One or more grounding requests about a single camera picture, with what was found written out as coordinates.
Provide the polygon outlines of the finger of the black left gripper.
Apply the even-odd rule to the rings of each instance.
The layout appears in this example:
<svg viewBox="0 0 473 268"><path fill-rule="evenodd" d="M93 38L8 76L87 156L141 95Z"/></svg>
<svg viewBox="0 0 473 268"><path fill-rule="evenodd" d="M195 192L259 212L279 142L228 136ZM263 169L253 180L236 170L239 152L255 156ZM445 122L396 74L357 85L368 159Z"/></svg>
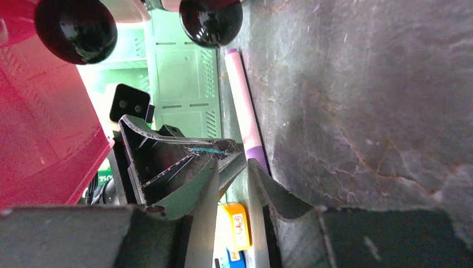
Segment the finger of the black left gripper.
<svg viewBox="0 0 473 268"><path fill-rule="evenodd" d="M164 125L146 136L152 147L156 176L149 182L156 200L153 205L193 179L210 159L216 160L219 194L246 166L243 144L228 138L184 137L176 127Z"/></svg>

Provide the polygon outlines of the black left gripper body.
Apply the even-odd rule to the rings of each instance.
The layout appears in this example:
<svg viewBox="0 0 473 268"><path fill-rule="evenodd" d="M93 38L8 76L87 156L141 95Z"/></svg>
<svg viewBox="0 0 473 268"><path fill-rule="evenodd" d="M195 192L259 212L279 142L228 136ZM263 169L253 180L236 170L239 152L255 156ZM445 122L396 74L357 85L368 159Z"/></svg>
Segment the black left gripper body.
<svg viewBox="0 0 473 268"><path fill-rule="evenodd" d="M109 154L112 181L107 184L107 199L115 203L151 207L156 200L149 183L156 176L152 147L155 140L146 136L154 133L146 121L151 97L132 86L112 84L109 120L118 129L112 131L115 142Z"/></svg>

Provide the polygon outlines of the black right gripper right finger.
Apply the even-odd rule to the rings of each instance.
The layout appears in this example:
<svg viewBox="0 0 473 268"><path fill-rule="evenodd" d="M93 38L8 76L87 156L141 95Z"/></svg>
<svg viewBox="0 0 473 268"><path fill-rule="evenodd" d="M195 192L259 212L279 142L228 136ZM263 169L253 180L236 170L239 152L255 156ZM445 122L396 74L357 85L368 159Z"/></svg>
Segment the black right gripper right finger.
<svg viewBox="0 0 473 268"><path fill-rule="evenodd" d="M248 175L262 205L269 267L472 266L472 250L444 213L312 206L256 159Z"/></svg>

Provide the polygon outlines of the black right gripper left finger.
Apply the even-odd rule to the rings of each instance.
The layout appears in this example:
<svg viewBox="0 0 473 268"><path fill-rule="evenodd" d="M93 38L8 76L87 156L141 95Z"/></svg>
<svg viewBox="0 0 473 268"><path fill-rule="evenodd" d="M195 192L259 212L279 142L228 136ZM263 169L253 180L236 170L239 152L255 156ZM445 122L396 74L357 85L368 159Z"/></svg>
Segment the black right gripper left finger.
<svg viewBox="0 0 473 268"><path fill-rule="evenodd" d="M218 163L161 200L137 206L17 207L1 213L2 267L211 267Z"/></svg>

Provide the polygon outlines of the yellow eraser block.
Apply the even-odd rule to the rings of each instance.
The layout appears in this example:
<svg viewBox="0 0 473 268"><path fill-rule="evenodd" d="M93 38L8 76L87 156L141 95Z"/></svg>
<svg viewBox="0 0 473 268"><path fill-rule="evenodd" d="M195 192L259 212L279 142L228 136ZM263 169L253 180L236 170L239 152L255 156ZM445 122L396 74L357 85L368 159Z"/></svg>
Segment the yellow eraser block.
<svg viewBox="0 0 473 268"><path fill-rule="evenodd" d="M237 202L219 205L222 212L226 247L237 252L251 247L250 229L245 206Z"/></svg>

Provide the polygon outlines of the green mesh file rack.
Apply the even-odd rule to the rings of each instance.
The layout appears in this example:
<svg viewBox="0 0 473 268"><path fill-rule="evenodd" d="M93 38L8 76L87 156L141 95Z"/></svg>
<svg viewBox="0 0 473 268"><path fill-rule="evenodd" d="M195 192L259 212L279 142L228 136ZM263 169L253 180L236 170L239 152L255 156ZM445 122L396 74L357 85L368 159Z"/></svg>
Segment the green mesh file rack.
<svg viewBox="0 0 473 268"><path fill-rule="evenodd" d="M118 129L109 119L118 84L150 95L153 128L166 124L186 137L222 136L216 50L194 44L177 13L156 9L147 22L120 23L112 55L78 71L107 137Z"/></svg>

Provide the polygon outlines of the blue eraser block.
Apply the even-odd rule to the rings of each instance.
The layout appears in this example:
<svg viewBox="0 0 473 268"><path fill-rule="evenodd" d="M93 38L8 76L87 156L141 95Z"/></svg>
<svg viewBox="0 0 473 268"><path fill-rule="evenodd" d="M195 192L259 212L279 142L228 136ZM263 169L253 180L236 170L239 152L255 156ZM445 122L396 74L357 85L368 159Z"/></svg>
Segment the blue eraser block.
<svg viewBox="0 0 473 268"><path fill-rule="evenodd" d="M215 268L246 268L244 251L222 249L214 254Z"/></svg>

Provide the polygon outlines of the black pink drawer organizer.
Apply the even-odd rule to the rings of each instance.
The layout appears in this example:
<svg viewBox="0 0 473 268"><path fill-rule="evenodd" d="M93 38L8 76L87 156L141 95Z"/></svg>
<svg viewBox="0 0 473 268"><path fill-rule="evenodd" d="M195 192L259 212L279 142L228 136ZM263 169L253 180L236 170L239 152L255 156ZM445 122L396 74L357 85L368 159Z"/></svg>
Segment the black pink drawer organizer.
<svg viewBox="0 0 473 268"><path fill-rule="evenodd" d="M115 144L78 66L117 42L102 1L1 2L1 209L78 204ZM108 183L91 205L120 205Z"/></svg>

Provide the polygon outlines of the purple white marker pen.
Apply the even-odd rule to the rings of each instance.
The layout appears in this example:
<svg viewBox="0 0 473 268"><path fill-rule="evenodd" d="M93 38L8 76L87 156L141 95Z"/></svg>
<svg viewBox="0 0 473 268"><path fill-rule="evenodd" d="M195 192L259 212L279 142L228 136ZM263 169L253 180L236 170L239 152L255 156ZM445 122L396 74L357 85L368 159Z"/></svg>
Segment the purple white marker pen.
<svg viewBox="0 0 473 268"><path fill-rule="evenodd" d="M242 57L238 49L229 49L224 60L246 158L256 159L269 172Z"/></svg>

